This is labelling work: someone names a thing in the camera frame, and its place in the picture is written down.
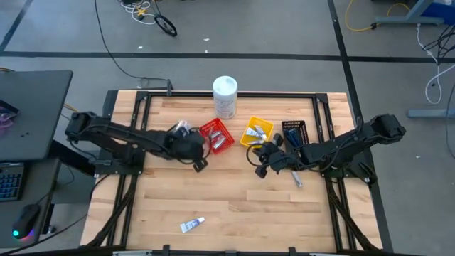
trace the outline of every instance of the yellow basket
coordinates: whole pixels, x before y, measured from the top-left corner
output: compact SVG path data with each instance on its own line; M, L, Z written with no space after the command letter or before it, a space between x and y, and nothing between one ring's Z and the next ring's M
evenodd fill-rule
M272 134L272 131L273 131L273 124L271 122L260 119L259 117L251 117L250 122L248 122L247 128L245 128L242 138L240 139L241 145L250 146L250 144L249 144L250 142L253 142L253 141L259 139L254 136L247 135L248 127L255 129L255 125L261 126L261 128L264 130L265 134L267 135L267 141L269 140L270 134Z

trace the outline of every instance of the white jar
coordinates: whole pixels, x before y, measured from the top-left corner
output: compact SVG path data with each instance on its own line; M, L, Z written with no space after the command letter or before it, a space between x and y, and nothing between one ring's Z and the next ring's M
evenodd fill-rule
M237 106L237 81L230 76L220 76L213 82L215 113L219 118L234 117Z

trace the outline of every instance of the red plastic basket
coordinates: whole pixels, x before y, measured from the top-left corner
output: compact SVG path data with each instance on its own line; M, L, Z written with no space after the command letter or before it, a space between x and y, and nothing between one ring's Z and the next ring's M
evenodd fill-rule
M228 147L230 147L232 144L234 144L234 142L235 142L234 138L232 138L232 135L229 133L228 129L226 129L226 126L221 122L221 120L219 118L215 118L214 120L208 122L207 124L204 124L203 126L199 127L199 132L200 132L200 134L202 134L202 136L207 137L208 133L210 132L210 130L212 128L213 128L212 132L220 131L221 134L226 138L225 142L217 149L214 149L212 147L212 152L214 154L218 154L218 153L224 151L225 149L227 149Z

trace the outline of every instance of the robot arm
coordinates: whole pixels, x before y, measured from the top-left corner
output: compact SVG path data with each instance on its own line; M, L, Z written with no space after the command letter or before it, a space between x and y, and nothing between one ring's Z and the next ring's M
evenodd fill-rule
M134 158L131 159L128 153L131 146L115 139L164 159L191 160L196 171L207 165L203 157L204 138L198 132L140 131L110 122L93 112L81 112L73 113L65 134L70 142L89 141L98 145L126 165L134 164Z
M321 172L332 166L339 168L372 145L398 142L405 133L406 129L394 115L383 114L327 142L303 145L288 153L279 149L283 139L278 134L273 142L266 142L261 148L253 150L262 163L256 168L256 174L264 178L268 166L277 174L285 168L302 171L317 165L325 166L319 170Z

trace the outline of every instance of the keyboard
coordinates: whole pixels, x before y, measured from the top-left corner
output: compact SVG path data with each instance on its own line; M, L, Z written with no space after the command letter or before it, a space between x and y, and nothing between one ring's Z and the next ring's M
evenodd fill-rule
M0 202L21 199L23 164L0 163Z

